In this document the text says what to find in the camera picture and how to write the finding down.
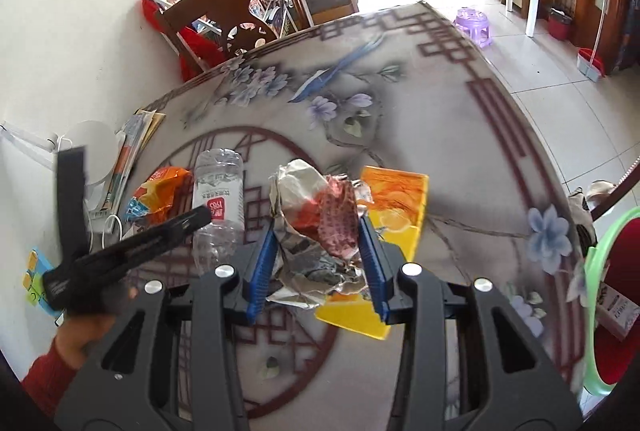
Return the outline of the red sleeve forearm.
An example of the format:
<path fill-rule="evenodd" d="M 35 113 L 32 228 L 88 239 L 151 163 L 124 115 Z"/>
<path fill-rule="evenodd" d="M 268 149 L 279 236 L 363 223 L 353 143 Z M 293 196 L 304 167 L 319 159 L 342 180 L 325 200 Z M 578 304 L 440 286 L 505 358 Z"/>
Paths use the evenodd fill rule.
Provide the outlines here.
<path fill-rule="evenodd" d="M 53 339 L 49 351 L 32 363 L 21 386 L 40 411 L 53 419 L 58 404 L 76 373 L 77 369 L 64 361 L 58 351 L 56 339 Z"/>

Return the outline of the left hand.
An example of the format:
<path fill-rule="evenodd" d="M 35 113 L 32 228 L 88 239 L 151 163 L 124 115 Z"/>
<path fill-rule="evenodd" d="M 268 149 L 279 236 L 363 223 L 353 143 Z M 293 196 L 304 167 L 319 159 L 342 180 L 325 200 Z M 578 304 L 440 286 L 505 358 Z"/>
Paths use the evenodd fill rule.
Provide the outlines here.
<path fill-rule="evenodd" d="M 88 359 L 88 346 L 99 342 L 115 321 L 116 315 L 110 313 L 66 315 L 53 347 L 66 366 L 79 370 Z"/>

